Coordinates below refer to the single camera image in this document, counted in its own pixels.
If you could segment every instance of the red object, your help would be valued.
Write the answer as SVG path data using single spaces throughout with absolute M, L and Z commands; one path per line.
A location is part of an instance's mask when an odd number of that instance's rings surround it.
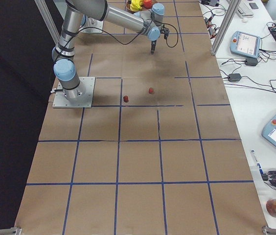
M 154 94 L 154 89 L 152 87 L 149 88 L 149 94 Z
M 128 103 L 128 101 L 129 101 L 128 96 L 124 95 L 123 100 L 124 100 L 125 103 Z
M 144 0 L 143 6 L 147 9 L 150 9 L 152 7 L 152 1 L 151 0 Z
M 272 120 L 272 124 L 276 125 L 276 119 Z

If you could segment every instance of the red emergency stop button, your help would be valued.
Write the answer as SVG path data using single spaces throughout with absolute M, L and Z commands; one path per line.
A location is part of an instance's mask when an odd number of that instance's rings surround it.
M 276 119 L 272 120 L 271 123 L 272 123 L 273 125 L 276 125 Z

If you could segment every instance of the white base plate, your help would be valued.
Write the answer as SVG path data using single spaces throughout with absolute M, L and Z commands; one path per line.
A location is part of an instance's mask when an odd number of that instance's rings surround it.
M 57 92 L 55 93 L 53 108 L 91 108 L 95 77 L 79 77 L 79 79 L 85 85 L 86 92 L 77 101 L 70 101 L 66 99 L 63 92 Z
M 96 27 L 96 28 L 100 28 L 103 29 L 103 21 L 97 21 L 94 19 L 88 19 L 85 27 Z M 89 34 L 102 34 L 102 31 L 96 28 L 86 28 L 84 30 L 82 30 L 82 33 L 89 33 Z

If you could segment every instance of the yellow object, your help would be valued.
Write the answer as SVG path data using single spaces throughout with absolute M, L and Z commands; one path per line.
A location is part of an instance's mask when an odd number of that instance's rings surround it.
M 141 11 L 143 5 L 143 0 L 132 0 L 132 3 L 130 4 L 130 10 L 131 11 Z

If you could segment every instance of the power adapter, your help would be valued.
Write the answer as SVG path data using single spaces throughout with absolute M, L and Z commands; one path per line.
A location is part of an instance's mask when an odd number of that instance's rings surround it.
M 229 82 L 239 82 L 241 80 L 241 75 L 240 73 L 231 73 L 228 75 L 227 79 Z
M 246 58 L 245 65 L 256 66 L 258 63 L 256 58 Z

